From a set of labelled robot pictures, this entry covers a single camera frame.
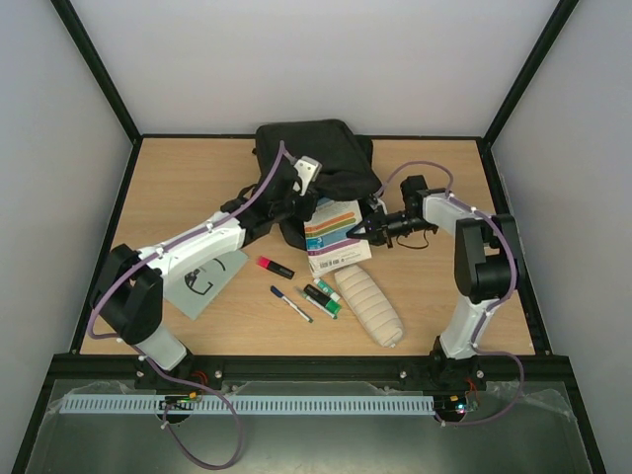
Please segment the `children's reader book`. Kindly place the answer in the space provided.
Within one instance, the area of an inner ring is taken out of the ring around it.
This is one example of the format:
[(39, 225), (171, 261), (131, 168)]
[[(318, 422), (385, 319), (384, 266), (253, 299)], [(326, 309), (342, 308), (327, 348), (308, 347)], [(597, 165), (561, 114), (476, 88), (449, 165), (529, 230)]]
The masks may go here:
[(308, 266), (314, 277), (372, 258), (365, 240), (347, 236), (361, 221), (357, 201), (334, 201), (325, 197), (318, 201), (311, 219), (304, 223)]

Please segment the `black student bag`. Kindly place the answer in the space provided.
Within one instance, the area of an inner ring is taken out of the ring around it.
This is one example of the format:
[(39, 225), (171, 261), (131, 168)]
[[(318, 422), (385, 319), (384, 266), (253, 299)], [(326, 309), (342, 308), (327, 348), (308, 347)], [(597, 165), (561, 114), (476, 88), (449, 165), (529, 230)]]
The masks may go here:
[[(381, 183), (372, 170), (373, 145), (369, 138), (356, 135), (348, 125), (336, 118), (275, 122), (261, 125), (255, 132), (255, 154), (265, 177), (277, 158), (279, 146), (295, 158), (307, 156), (321, 163), (317, 179), (310, 184), (321, 198), (334, 201), (354, 201), (378, 191)], [(275, 174), (296, 172), (289, 159), (283, 158)], [(252, 244), (268, 235), (278, 225), (285, 242), (304, 250), (304, 223), (296, 218), (274, 224), (269, 232), (256, 229), (256, 201), (237, 216), (245, 228), (244, 244)]]

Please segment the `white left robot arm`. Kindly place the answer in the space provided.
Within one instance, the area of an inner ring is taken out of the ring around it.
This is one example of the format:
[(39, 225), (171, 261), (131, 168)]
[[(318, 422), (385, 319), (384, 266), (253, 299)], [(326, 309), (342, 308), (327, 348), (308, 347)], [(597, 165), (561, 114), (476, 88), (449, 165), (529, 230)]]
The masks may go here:
[(267, 235), (273, 224), (314, 211), (316, 171), (294, 180), (264, 179), (249, 198), (227, 201), (209, 219), (162, 243), (110, 251), (94, 288), (87, 335), (119, 339), (171, 371), (188, 348), (162, 322), (165, 291), (201, 265)]

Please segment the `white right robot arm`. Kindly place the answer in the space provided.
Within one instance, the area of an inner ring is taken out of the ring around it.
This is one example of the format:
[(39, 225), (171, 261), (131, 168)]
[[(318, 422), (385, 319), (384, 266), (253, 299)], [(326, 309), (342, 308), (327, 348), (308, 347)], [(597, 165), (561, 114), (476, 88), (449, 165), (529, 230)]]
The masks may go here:
[(484, 330), (524, 273), (517, 226), (511, 215), (488, 214), (445, 189), (405, 191), (403, 198), (403, 210), (387, 213), (376, 205), (347, 236), (388, 247), (417, 231), (442, 230), (453, 237), (453, 274), (460, 296), (438, 337), (443, 355), (431, 362), (433, 380), (449, 387), (464, 376), (463, 359), (481, 352)]

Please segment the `white green glue stick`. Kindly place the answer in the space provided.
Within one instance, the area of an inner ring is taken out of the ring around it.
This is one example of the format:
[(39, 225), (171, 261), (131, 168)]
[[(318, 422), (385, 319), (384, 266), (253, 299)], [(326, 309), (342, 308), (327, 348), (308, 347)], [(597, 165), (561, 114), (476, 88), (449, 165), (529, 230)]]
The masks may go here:
[(335, 302), (339, 302), (340, 301), (341, 296), (334, 290), (334, 288), (332, 286), (327, 284), (323, 279), (321, 279), (321, 278), (314, 278), (313, 282), (314, 282), (315, 286), (321, 292), (326, 294), (330, 299), (332, 299)]

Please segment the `red highlighter marker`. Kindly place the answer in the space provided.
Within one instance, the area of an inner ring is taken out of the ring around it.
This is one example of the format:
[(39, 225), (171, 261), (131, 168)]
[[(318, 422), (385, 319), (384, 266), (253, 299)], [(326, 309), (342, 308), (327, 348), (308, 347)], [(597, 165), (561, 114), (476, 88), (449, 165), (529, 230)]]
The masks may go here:
[(278, 275), (280, 277), (284, 277), (287, 279), (293, 279), (295, 275), (295, 271), (291, 270), (290, 268), (283, 266), (263, 256), (257, 259), (257, 265), (271, 273), (274, 273), (275, 275)]

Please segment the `beige fabric pencil case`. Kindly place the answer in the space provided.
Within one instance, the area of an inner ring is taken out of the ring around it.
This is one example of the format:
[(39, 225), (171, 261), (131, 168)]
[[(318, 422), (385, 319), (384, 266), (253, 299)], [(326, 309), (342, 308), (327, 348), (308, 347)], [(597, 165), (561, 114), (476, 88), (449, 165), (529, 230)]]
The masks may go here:
[(404, 325), (372, 277), (352, 265), (335, 272), (334, 278), (365, 332), (382, 348), (395, 348), (404, 339)]

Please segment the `green capped thin pen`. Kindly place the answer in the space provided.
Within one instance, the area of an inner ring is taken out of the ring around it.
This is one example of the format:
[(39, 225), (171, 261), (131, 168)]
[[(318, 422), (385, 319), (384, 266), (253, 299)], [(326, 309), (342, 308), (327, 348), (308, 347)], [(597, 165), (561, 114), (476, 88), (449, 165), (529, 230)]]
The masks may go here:
[(312, 304), (313, 306), (315, 306), (317, 309), (319, 309), (320, 311), (324, 312), (325, 314), (327, 314), (331, 319), (336, 320), (338, 319), (338, 316), (329, 311), (326, 307), (324, 307), (323, 305), (321, 305), (319, 302), (317, 302), (313, 297), (309, 296), (304, 290), (300, 289), (300, 288), (296, 288), (296, 291), (298, 292), (298, 294), (305, 299), (306, 301), (308, 301), (310, 304)]

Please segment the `blue capped pen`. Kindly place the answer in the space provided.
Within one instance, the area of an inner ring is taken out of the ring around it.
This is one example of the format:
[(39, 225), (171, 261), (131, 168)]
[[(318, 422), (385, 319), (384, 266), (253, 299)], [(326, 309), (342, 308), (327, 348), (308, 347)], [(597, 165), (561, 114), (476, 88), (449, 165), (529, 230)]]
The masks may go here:
[(292, 300), (290, 300), (276, 286), (272, 285), (270, 287), (270, 291), (274, 296), (276, 296), (278, 299), (283, 301), (288, 307), (290, 307), (294, 312), (296, 312), (302, 319), (304, 319), (308, 323), (313, 322), (313, 319), (305, 311), (303, 311), (297, 304), (295, 304)]

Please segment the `grey booklet with G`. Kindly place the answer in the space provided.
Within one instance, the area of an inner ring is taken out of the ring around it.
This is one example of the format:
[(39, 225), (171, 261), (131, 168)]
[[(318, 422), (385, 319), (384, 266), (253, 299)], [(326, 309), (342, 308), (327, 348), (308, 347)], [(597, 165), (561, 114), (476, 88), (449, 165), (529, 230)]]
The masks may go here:
[(165, 299), (195, 321), (247, 262), (242, 251), (209, 260), (175, 281), (166, 290)]

